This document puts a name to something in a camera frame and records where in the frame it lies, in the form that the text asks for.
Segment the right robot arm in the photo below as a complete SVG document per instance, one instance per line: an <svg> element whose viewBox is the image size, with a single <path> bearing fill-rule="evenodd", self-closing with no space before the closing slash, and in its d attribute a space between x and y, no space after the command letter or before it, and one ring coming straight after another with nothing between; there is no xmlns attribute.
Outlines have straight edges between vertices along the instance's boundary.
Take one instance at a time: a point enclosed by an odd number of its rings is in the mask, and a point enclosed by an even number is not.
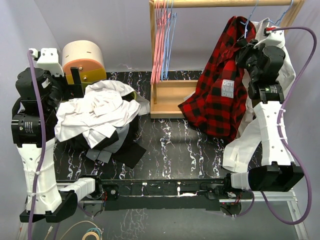
<svg viewBox="0 0 320 240"><path fill-rule="evenodd" d="M285 97L277 78L285 57L281 48L255 42L236 54L236 66L249 74L247 94L258 104L253 108L255 119L224 148L222 166L229 172L222 190L230 199L241 190L287 192L304 177L284 146L288 140L281 116Z"/></svg>

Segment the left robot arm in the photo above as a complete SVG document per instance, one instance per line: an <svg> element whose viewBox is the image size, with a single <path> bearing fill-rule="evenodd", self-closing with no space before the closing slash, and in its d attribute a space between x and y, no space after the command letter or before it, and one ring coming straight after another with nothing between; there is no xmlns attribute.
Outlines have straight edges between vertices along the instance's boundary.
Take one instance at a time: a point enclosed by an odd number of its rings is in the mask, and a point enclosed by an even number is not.
<svg viewBox="0 0 320 240"><path fill-rule="evenodd" d="M54 163L56 113L62 101L84 95L78 68L71 68L73 84L64 73L28 67L17 76L20 95L12 108L11 132L23 164L27 199L19 218L22 223L42 219L59 223L76 212L78 203L89 196L103 195L98 178L84 175L58 188Z"/></svg>

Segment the red black plaid shirt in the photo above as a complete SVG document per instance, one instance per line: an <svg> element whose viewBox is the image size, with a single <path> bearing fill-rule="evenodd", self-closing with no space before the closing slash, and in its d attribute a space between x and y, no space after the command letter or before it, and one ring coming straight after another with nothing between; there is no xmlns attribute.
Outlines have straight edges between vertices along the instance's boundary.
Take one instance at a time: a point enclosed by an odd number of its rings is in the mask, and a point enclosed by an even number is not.
<svg viewBox="0 0 320 240"><path fill-rule="evenodd" d="M195 92L178 105L190 125L208 136L231 142L246 112L245 70L236 55L256 36L243 16L231 17L200 75Z"/></svg>

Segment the light blue wire hanger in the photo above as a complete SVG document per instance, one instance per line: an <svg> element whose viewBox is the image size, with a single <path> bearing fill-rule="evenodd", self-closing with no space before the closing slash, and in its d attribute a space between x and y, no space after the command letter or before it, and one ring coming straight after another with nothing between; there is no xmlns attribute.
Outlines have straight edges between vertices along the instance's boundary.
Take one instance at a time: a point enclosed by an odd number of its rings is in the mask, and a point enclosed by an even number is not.
<svg viewBox="0 0 320 240"><path fill-rule="evenodd" d="M247 38L248 25L249 25L249 22L250 22L250 20L251 20L251 18L252 18L253 13L254 13L254 12L255 12L255 10L256 10L256 8L257 8L258 4L259 4L259 0L256 0L256 2L255 2L255 6L253 7L253 9L252 9L252 11L251 11L250 15L248 16L248 18L247 18L246 22L245 22L245 23L244 23L244 22L241 22L241 24L243 24L243 25L244 25L244 33L243 33L243 38L244 38L244 39L246 39L246 38Z"/></svg>

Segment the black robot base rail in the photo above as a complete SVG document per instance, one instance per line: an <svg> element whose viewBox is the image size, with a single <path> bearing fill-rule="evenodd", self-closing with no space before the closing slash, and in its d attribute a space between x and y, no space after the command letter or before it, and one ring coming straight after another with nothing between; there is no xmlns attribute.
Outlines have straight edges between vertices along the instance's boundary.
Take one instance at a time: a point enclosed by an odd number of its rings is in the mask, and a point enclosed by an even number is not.
<svg viewBox="0 0 320 240"><path fill-rule="evenodd" d="M101 204L105 211L127 209L204 209L219 211L222 205L251 201L253 193L231 189L223 179L103 179L100 194L81 203Z"/></svg>

